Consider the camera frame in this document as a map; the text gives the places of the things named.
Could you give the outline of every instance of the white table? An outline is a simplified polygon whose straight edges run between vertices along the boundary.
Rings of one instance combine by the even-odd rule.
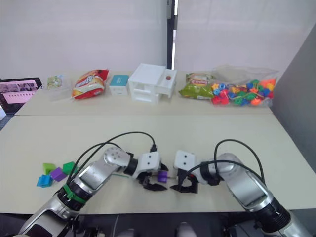
[[[130,75],[131,72],[111,72],[113,75]],[[66,76],[76,81],[79,75]],[[45,90],[39,90],[16,115],[216,115],[216,114],[270,114],[269,108],[254,107],[214,107],[209,100],[183,98],[178,91],[185,85],[185,72],[178,72],[176,88],[171,99],[163,95],[157,105],[132,101],[130,96],[112,96],[106,93],[83,100],[68,99],[51,101]]]
[[[0,212],[33,213],[64,184],[54,183],[45,189],[36,187],[43,162],[62,165],[76,160],[86,148],[132,130],[154,136],[162,161],[171,169],[170,175],[175,175],[172,164],[177,150],[193,152],[200,159],[212,159],[218,141],[240,139],[257,152],[267,185],[285,208],[316,207],[316,175],[272,114],[46,115],[15,116],[0,132]],[[117,143],[136,155],[147,152],[151,145],[142,135],[119,138]],[[220,146],[219,154],[223,152],[236,154],[244,164],[259,172],[255,158],[243,146],[226,143]],[[175,180],[169,180],[166,186],[173,184]],[[113,176],[82,212],[241,210],[224,182],[217,187],[199,185],[198,194],[181,194],[174,190],[157,193],[143,189],[131,179]]]

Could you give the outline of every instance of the green snack bag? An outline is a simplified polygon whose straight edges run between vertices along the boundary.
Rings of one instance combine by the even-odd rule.
[[[186,86],[179,93],[188,98],[210,99],[214,97],[210,81],[214,76],[204,73],[186,74]]]

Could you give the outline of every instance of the white wall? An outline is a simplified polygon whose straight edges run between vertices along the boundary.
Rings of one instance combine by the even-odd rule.
[[[283,73],[315,22],[315,0],[179,0],[175,68],[231,64]]]
[[[0,78],[166,65],[166,0],[0,0]]]

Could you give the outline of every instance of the teal box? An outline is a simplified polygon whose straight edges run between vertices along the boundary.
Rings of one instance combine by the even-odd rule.
[[[118,86],[126,86],[128,81],[128,75],[114,75],[110,86],[118,85]]]

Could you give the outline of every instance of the purple block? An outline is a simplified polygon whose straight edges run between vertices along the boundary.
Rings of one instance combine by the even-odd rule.
[[[51,173],[50,173],[50,176],[54,179],[54,180],[56,180],[56,181],[61,181],[61,180],[63,180],[64,178],[66,178],[67,177],[67,174],[65,174],[64,172],[63,172],[63,170],[60,168],[60,167],[58,167],[57,169],[55,169],[55,170],[53,170]]]
[[[168,171],[161,170],[158,172],[158,182],[166,183],[168,179]]]

